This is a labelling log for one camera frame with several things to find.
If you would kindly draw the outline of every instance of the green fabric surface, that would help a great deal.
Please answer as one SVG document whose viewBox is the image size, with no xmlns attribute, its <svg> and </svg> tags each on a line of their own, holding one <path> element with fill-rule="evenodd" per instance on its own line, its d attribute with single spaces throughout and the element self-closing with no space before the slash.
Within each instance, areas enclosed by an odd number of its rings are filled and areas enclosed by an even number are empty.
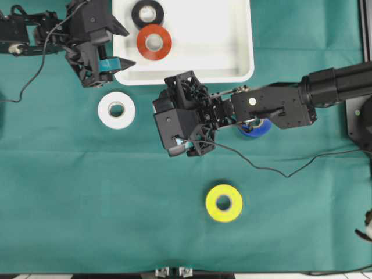
<svg viewBox="0 0 372 279">
<path fill-rule="evenodd" d="M 28 13 L 48 9 L 64 17 L 68 1 L 2 0 L 0 9 L 8 14 L 14 3 Z M 357 0 L 251 5 L 256 70 L 249 86 L 362 61 Z M 0 93 L 17 98 L 40 60 L 0 56 Z M 83 90 L 61 53 L 47 57 L 22 103 L 1 106 L 1 273 L 345 270 L 372 262 L 371 246 L 353 232 L 363 228 L 371 207 L 367 158 L 320 158 L 289 180 L 221 149 L 203 158 L 169 158 L 152 116 L 163 88 L 115 82 Z M 121 131 L 97 116 L 98 102 L 114 90 L 137 107 L 135 122 Z M 218 142 L 290 172 L 320 152 L 355 149 L 344 114 L 344 105 L 320 109 L 311 127 L 274 127 L 255 140 L 228 128 L 218 132 Z M 213 221 L 204 206 L 220 182 L 244 199 L 230 224 Z"/>
</svg>

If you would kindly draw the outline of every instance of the white plastic bin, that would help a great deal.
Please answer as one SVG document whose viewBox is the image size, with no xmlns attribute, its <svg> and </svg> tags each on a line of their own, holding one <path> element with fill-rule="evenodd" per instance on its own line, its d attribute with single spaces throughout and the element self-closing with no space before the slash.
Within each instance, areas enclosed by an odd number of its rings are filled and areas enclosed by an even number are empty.
<svg viewBox="0 0 372 279">
<path fill-rule="evenodd" d="M 163 84 L 164 78 L 193 70 L 202 83 L 238 83 L 254 72 L 250 0 L 158 0 L 163 27 L 173 40 L 160 61 L 137 49 L 139 30 L 131 18 L 138 0 L 113 0 L 113 14 L 131 33 L 114 36 L 113 53 L 137 64 L 115 75 L 124 85 Z"/>
</svg>

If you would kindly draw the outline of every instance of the white tape roll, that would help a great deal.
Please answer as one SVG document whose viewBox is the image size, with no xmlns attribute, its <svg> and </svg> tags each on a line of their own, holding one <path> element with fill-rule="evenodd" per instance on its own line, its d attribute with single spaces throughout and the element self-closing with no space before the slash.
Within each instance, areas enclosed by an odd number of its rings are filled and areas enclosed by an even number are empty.
<svg viewBox="0 0 372 279">
<path fill-rule="evenodd" d="M 112 115 L 114 106 L 122 106 L 123 113 L 119 116 Z M 121 130 L 132 124 L 135 118 L 135 106 L 132 99 L 121 92 L 112 92 L 102 98 L 98 105 L 98 116 L 104 125 L 111 129 Z"/>
</svg>

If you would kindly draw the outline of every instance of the robotic arm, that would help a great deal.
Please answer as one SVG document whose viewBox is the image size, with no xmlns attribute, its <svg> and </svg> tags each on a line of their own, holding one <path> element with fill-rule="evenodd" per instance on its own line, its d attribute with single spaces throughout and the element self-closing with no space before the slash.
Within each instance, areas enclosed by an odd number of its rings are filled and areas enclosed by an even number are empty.
<svg viewBox="0 0 372 279">
<path fill-rule="evenodd" d="M 153 102 L 164 148 L 170 156 L 184 152 L 188 156 L 203 156 L 214 150 L 214 145 L 189 146 L 184 140 L 214 142 L 217 130 L 256 119 L 270 119 L 281 129 L 308 126 L 317 120 L 316 108 L 372 94 L 372 63 L 319 71 L 304 76 L 299 83 L 276 83 L 256 90 L 243 86 L 214 95 L 192 71 L 165 82 L 168 89 Z M 360 119 L 372 134 L 371 109 L 372 99 L 368 99 Z M 365 143 L 356 143 L 366 148 Z"/>
<path fill-rule="evenodd" d="M 128 36 L 129 32 L 109 13 L 108 0 L 72 0 L 67 5 L 67 17 L 84 4 L 51 36 L 45 54 L 66 51 L 66 60 L 83 87 L 101 87 L 113 81 L 113 75 L 135 62 L 108 57 L 105 44 L 112 35 Z M 0 54 L 14 56 L 42 55 L 49 32 L 61 20 L 55 12 L 30 15 L 20 6 L 11 8 L 9 16 L 0 11 Z M 30 45 L 27 26 L 36 26 Z"/>
</svg>

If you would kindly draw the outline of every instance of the electrical cable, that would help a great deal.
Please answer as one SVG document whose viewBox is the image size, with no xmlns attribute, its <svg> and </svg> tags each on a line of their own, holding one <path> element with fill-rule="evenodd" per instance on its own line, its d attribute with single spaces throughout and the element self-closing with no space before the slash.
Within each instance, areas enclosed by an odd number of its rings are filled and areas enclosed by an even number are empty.
<svg viewBox="0 0 372 279">
<path fill-rule="evenodd" d="M 327 275 L 338 275 L 338 274 L 343 274 L 343 273 L 355 273 L 355 272 L 360 272 L 363 273 L 362 271 L 365 271 L 366 269 L 372 269 L 372 264 L 369 264 L 368 266 L 364 266 L 358 269 L 352 269 L 352 270 L 344 270 L 344 271 L 335 271 L 335 272 L 316 272 L 316 273 L 303 273 L 304 275 L 308 276 L 327 276 Z"/>
<path fill-rule="evenodd" d="M 364 277 L 366 277 L 367 279 L 371 279 L 370 277 L 366 276 L 366 275 L 364 274 L 364 272 L 361 272 L 361 274 L 362 274 Z"/>
<path fill-rule="evenodd" d="M 49 42 L 49 39 L 51 37 L 51 35 L 53 34 L 54 31 L 56 31 L 59 27 L 61 27 L 63 24 L 65 24 L 69 19 L 71 19 L 75 13 L 82 7 L 84 6 L 85 4 L 88 3 L 88 0 L 84 1 L 83 3 L 79 4 L 78 7 L 76 7 L 76 9 L 67 17 L 65 18 L 64 20 L 62 20 L 60 23 L 56 24 L 56 26 L 49 32 L 49 34 L 47 35 L 46 39 L 45 39 L 45 42 L 44 42 L 44 47 L 42 49 L 42 62 L 41 62 L 41 65 L 40 65 L 40 68 L 39 70 L 36 72 L 36 74 L 23 86 L 23 88 L 21 89 L 20 93 L 19 93 L 19 98 L 18 100 L 11 100 L 11 99 L 6 99 L 6 100 L 1 100 L 0 103 L 19 103 L 22 101 L 22 97 L 23 97 L 23 93 L 24 91 L 26 90 L 26 88 L 40 75 L 41 71 L 43 70 L 44 68 L 44 64 L 45 64 L 45 57 L 46 57 L 46 51 L 47 51 L 47 46 L 48 46 L 48 42 Z"/>
<path fill-rule="evenodd" d="M 268 171 L 273 171 L 275 173 L 278 173 L 280 175 L 282 175 L 283 177 L 285 178 L 291 178 L 292 176 L 294 176 L 295 174 L 299 173 L 300 171 L 302 171 L 303 169 L 307 168 L 308 166 L 310 166 L 317 158 L 320 158 L 320 157 L 326 157 L 326 156 L 335 156 L 335 155 L 344 155 L 344 154 L 349 154 L 349 153 L 356 153 L 356 152 L 365 152 L 365 153 L 368 153 L 368 154 L 371 154 L 372 155 L 372 152 L 371 151 L 368 151 L 366 149 L 355 149 L 355 150 L 349 150 L 349 151 L 342 151 L 342 152 L 334 152 L 334 153 L 324 153 L 324 154 L 319 154 L 319 155 L 316 155 L 314 156 L 307 164 L 305 164 L 304 166 L 300 167 L 299 169 L 295 170 L 294 172 L 290 173 L 290 174 L 285 174 L 283 173 L 282 171 L 278 170 L 278 169 L 274 169 L 272 167 L 260 167 L 260 166 L 257 166 L 255 165 L 254 163 L 252 163 L 251 160 L 249 160 L 246 156 L 244 156 L 241 152 L 239 152 L 238 150 L 236 149 L 233 149 L 233 148 L 230 148 L 230 147 L 227 147 L 225 145 L 222 145 L 222 144 L 217 144 L 215 142 L 210 142 L 210 141 L 202 141 L 202 140 L 194 140 L 194 139 L 184 139 L 184 138 L 180 138 L 180 137 L 175 137 L 176 139 L 179 139 L 179 140 L 182 140 L 182 141 L 186 141 L 186 142 L 191 142 L 193 144 L 209 144 L 209 145 L 214 145 L 214 146 L 217 146 L 217 147 L 221 147 L 221 148 L 224 148 L 226 150 L 229 150 L 231 152 L 234 152 L 236 153 L 237 155 L 239 155 L 239 157 L 241 157 L 244 161 L 248 162 L 253 168 L 257 169 L 257 170 L 268 170 Z"/>
</svg>

